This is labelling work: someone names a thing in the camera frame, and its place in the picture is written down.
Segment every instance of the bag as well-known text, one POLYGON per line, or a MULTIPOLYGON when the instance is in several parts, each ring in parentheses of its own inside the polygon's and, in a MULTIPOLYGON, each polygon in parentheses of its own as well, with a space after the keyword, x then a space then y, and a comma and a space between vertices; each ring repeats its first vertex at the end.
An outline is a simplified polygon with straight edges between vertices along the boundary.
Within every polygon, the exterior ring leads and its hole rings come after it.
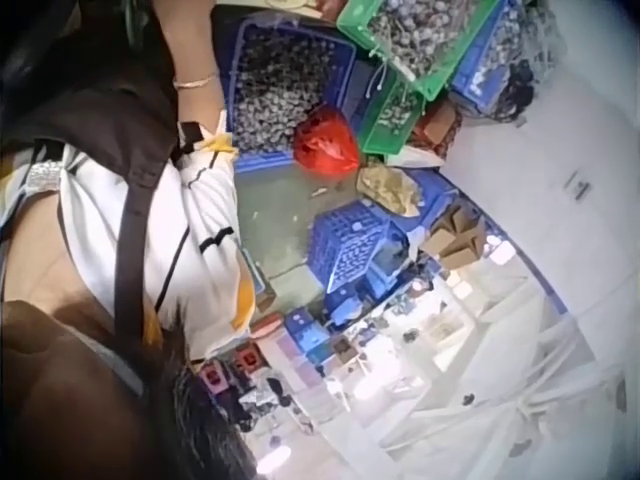
POLYGON ((147 217, 162 172, 177 152, 175 92, 165 88, 169 71, 149 71, 117 52, 107 62, 106 55, 81 45, 50 52, 34 79, 48 80, 44 73, 52 67, 68 82, 42 103, 22 108, 25 113, 5 125, 0 147, 17 151, 38 139, 73 145, 127 183, 116 249, 114 326, 116 335, 140 341, 147 217))
POLYGON ((337 176, 356 171, 360 153, 342 113, 325 105, 296 128, 293 156, 315 173, 337 176))

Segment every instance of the red plastic bag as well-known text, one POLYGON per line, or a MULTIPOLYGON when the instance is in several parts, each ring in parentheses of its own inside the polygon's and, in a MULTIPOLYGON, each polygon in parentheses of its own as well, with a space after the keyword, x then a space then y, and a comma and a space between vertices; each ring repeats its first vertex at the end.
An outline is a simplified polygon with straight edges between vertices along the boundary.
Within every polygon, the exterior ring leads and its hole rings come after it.
POLYGON ((293 156, 321 175, 344 175, 358 169, 360 154, 351 128, 339 110, 322 106, 296 128, 293 156))

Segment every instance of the dark hair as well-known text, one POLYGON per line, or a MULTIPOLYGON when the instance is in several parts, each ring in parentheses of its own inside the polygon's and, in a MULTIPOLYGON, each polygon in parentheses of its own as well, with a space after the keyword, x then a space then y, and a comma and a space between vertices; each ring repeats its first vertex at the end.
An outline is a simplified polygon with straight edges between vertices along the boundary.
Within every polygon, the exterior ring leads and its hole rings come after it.
POLYGON ((157 381, 148 385, 145 400, 158 448, 173 470, 167 478, 256 478, 255 460, 240 433, 184 361, 166 362, 157 381))

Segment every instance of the pile of shells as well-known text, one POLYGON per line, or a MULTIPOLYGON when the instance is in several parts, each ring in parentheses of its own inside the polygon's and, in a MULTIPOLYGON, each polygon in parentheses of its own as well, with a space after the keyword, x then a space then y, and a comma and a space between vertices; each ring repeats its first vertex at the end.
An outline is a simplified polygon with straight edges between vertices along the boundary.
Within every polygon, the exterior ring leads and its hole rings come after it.
POLYGON ((417 94, 403 90, 405 89, 396 89, 378 118, 378 125, 389 128, 394 135, 400 133, 420 101, 417 94))
POLYGON ((284 30, 247 29, 233 106, 240 153, 291 150, 296 126, 322 103, 334 48, 284 30))
POLYGON ((393 57, 420 78, 467 27, 477 2, 384 0, 369 28, 393 57))
POLYGON ((520 10, 508 3, 498 20, 482 65, 473 76, 471 90, 476 95, 482 94, 482 85, 491 72, 502 65, 508 65, 522 52, 521 22, 523 20, 520 10))

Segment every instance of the cardboard box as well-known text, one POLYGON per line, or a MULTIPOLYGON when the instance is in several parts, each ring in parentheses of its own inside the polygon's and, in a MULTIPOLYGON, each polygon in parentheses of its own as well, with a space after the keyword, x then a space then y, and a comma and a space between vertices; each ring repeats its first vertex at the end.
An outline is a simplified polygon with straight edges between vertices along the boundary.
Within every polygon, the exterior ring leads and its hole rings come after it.
POLYGON ((418 139, 440 144, 456 122, 456 108, 449 100, 433 104, 418 120, 413 132, 418 139))
POLYGON ((436 257, 443 268, 456 270, 482 257, 487 239, 484 222, 460 205, 449 207, 431 231, 420 248, 436 257))

